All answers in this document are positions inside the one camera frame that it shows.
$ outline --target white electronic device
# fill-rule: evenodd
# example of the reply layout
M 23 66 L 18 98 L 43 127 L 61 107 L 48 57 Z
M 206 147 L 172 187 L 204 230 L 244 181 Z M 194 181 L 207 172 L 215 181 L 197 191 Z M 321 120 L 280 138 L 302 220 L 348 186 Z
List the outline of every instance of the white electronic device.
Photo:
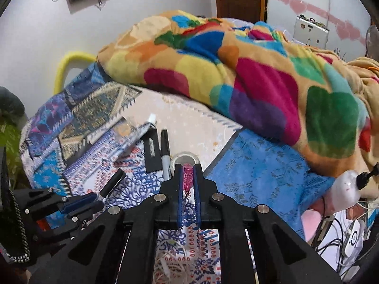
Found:
M 296 18 L 293 38 L 297 41 L 308 46 L 325 49 L 328 35 L 327 27 L 322 23 L 315 22 L 313 18 L 307 19 L 303 15 Z
M 359 224 L 358 220 L 355 220 L 353 223 L 350 224 L 350 227 L 349 227 L 349 230 L 347 231 L 347 236 L 345 238 L 343 248 L 342 248 L 342 254 L 345 257 L 350 257 L 350 255 L 353 253 L 354 248 L 359 239 L 360 228 L 361 228 L 361 225 Z

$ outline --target blanket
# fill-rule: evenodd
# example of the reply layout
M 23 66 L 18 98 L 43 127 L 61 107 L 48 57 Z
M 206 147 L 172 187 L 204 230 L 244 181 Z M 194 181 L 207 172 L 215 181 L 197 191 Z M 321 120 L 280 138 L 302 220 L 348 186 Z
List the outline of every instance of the blanket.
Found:
M 317 173 L 379 161 L 379 63 L 343 62 L 288 42 L 268 24 L 166 12 L 135 24 L 97 56 L 122 84 L 175 91 L 295 148 Z M 365 197 L 379 196 L 374 181 Z

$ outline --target blue fabric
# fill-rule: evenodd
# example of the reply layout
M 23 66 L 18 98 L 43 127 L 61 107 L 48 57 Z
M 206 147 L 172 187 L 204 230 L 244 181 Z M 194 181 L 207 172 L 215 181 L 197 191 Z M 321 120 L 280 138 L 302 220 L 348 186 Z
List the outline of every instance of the blue fabric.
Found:
M 288 145 L 243 130 L 206 178 L 239 204 L 266 204 L 302 238 L 301 214 L 333 184 L 333 177 L 310 172 Z

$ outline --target yellow tube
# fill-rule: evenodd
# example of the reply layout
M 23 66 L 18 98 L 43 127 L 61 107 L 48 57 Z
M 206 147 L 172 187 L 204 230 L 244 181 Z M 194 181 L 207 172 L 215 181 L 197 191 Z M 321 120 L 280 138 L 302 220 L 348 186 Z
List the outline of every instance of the yellow tube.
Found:
M 69 63 L 74 60 L 81 60 L 91 64 L 96 61 L 96 56 L 81 51 L 73 51 L 67 53 L 58 64 L 54 82 L 54 94 L 58 94 L 62 91 L 65 81 L 65 78 L 63 77 L 64 71 L 66 70 L 66 67 L 69 65 Z

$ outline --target pink translucent object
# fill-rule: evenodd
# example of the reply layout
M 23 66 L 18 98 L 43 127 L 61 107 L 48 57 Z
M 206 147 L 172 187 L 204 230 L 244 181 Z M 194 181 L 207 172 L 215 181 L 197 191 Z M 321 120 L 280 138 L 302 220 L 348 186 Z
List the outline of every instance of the pink translucent object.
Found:
M 190 164 L 183 165 L 183 190 L 185 194 L 189 194 L 193 186 L 193 167 Z

